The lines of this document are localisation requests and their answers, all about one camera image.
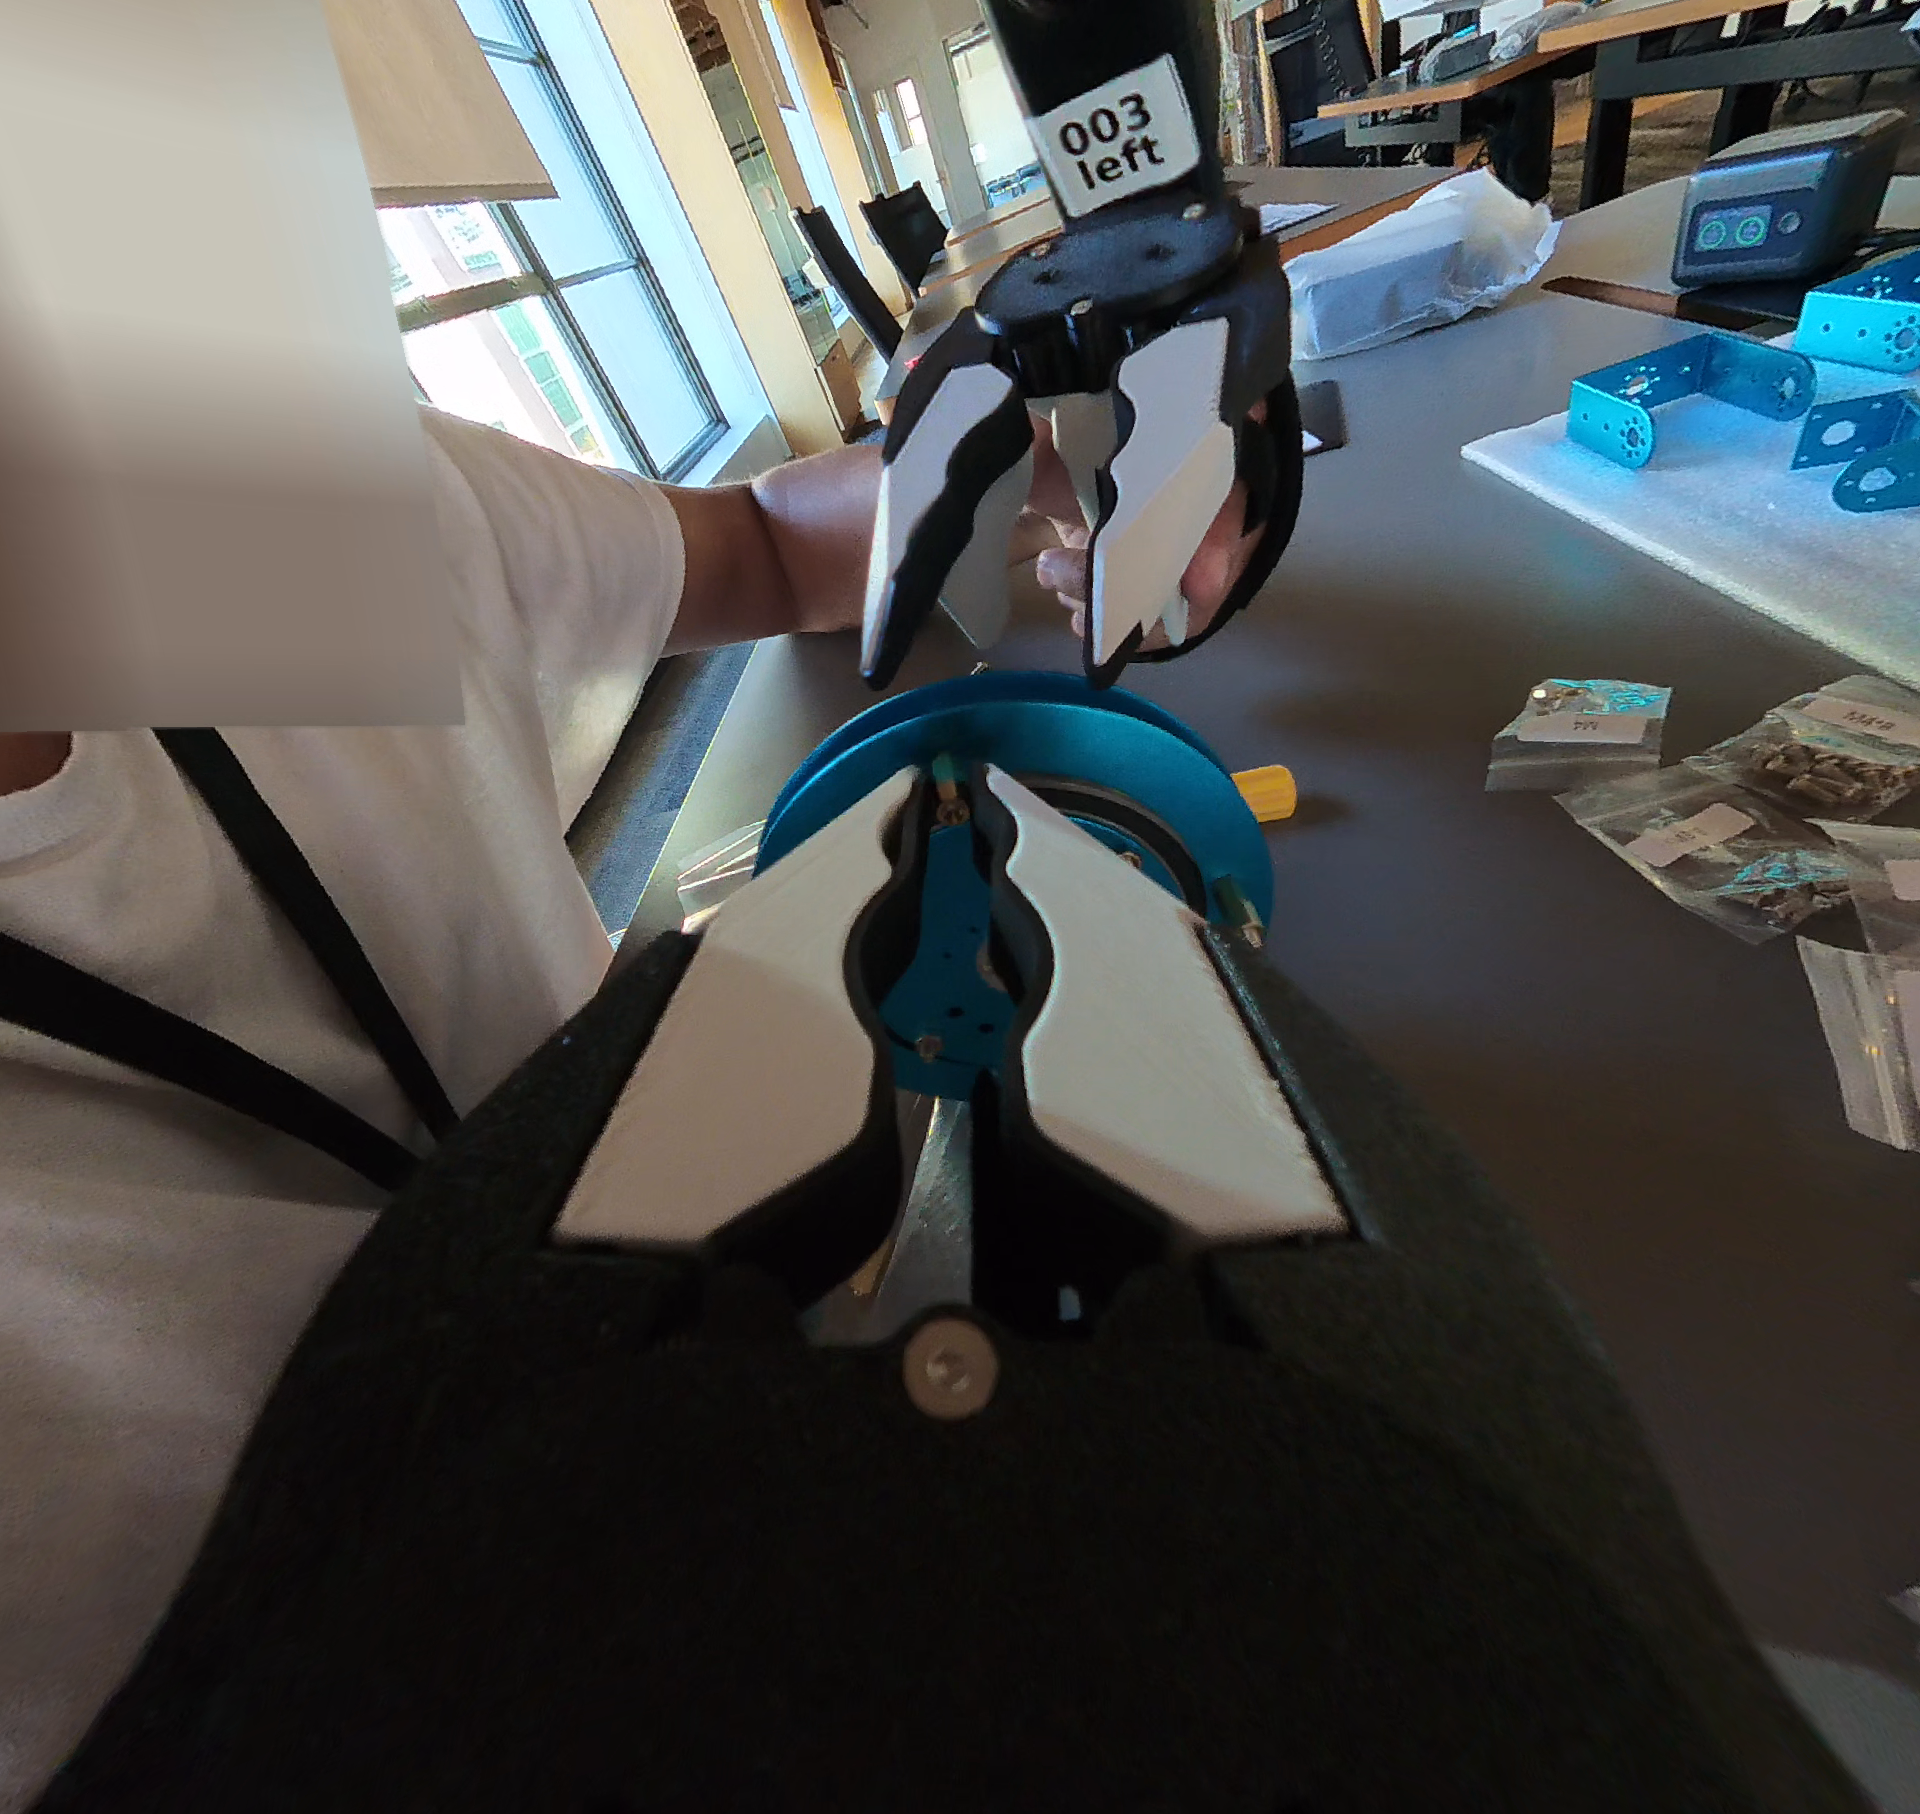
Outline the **white wrapped grey package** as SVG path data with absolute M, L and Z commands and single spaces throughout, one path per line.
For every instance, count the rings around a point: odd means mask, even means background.
M 1561 226 L 1487 170 L 1286 264 L 1291 356 L 1330 360 L 1491 308 L 1549 264 Z

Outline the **person's beige shirt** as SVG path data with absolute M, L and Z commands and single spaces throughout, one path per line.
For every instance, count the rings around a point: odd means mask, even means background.
M 231 729 L 459 1112 L 599 984 L 565 829 L 660 659 L 684 542 L 649 480 L 422 414 L 458 728 Z M 407 1100 L 150 731 L 4 798 L 4 931 L 289 1070 L 412 1149 Z M 4 1023 L 1 1795 L 126 1677 L 289 1345 L 381 1197 L 244 1115 Z

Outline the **person's left hand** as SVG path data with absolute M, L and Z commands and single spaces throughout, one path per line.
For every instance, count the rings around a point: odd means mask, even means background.
M 1081 519 L 1072 499 L 1067 465 L 1050 445 L 1036 447 L 1029 510 L 1058 529 L 1053 547 L 1039 558 L 1039 577 L 1047 589 L 1067 601 L 1087 656 L 1088 560 L 1094 529 Z M 1147 629 L 1139 650 L 1147 644 L 1177 645 L 1179 642 L 1190 642 L 1211 624 L 1253 551 L 1253 538 L 1242 531 L 1242 513 L 1246 491 L 1234 480 L 1181 579 L 1179 601 L 1171 601 L 1161 619 Z

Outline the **grey charger with screen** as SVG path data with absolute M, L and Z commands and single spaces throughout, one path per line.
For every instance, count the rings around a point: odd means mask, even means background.
M 1775 128 L 1709 156 L 1686 182 L 1669 277 L 1810 280 L 1877 227 L 1910 117 L 1898 108 Z

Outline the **pile of small hardware bags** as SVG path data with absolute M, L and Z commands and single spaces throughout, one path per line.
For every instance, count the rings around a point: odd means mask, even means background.
M 1486 788 L 1557 796 L 1592 837 L 1744 943 L 1793 934 L 1848 1124 L 1915 1149 L 1918 695 L 1847 674 L 1660 766 L 1669 690 L 1539 679 Z

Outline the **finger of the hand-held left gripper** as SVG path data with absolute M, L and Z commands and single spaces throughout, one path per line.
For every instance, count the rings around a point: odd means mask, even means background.
M 1091 542 L 1087 674 L 1114 682 L 1171 601 L 1237 472 L 1221 414 L 1226 318 L 1186 320 L 1117 368 L 1132 421 L 1108 464 L 1112 506 Z
M 979 650 L 1006 627 L 1010 543 L 1029 494 L 1033 420 L 1013 377 L 963 366 L 935 377 L 882 468 L 862 619 L 862 676 L 882 690 L 935 604 Z

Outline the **blue round metal turntable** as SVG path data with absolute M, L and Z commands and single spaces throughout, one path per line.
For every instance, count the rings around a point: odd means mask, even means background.
M 1263 833 L 1208 742 L 1144 698 L 1077 676 L 988 672 L 888 698 L 838 728 L 782 785 L 756 870 L 764 872 L 903 766 L 951 753 L 991 762 L 1085 825 L 1203 919 L 1230 928 L 1213 878 L 1230 874 L 1272 910 Z M 880 1002 L 901 1093 L 969 1096 L 997 1072 L 1012 999 L 988 957 L 988 881 L 963 825 L 934 828 L 919 944 Z

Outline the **white foam sheet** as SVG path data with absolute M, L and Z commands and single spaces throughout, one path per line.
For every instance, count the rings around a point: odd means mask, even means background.
M 1509 377 L 1463 458 L 1576 520 L 1793 627 L 1863 668 L 1915 685 L 1918 520 L 1833 502 L 1831 470 L 1791 472 L 1796 423 L 1716 400 L 1656 409 L 1655 454 L 1627 472 L 1566 439 L 1570 377 L 1700 326 L 1561 292 L 1519 292 L 1459 326 L 1484 376 Z

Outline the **large window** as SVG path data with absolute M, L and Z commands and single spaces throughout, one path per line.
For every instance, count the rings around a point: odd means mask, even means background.
M 727 384 L 670 292 L 684 268 L 655 154 L 617 102 L 585 0 L 455 0 L 552 195 L 443 195 L 381 213 L 416 388 L 569 458 L 689 480 Z

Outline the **person's left forearm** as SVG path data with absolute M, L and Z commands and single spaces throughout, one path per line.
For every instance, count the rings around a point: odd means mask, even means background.
M 752 483 L 667 486 L 684 538 L 669 656 L 858 629 L 882 451 L 796 458 Z

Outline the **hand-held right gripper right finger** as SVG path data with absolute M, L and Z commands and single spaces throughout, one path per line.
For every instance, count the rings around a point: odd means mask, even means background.
M 1202 1245 L 1344 1230 L 1203 922 L 1010 772 L 984 783 L 1013 822 L 1013 901 L 1053 964 L 1021 1039 L 1043 1140 Z

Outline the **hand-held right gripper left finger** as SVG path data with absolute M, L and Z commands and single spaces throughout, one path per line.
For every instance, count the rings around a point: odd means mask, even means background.
M 903 1165 L 877 999 L 927 846 L 911 768 L 703 924 L 558 1220 L 644 1252 L 874 1252 Z

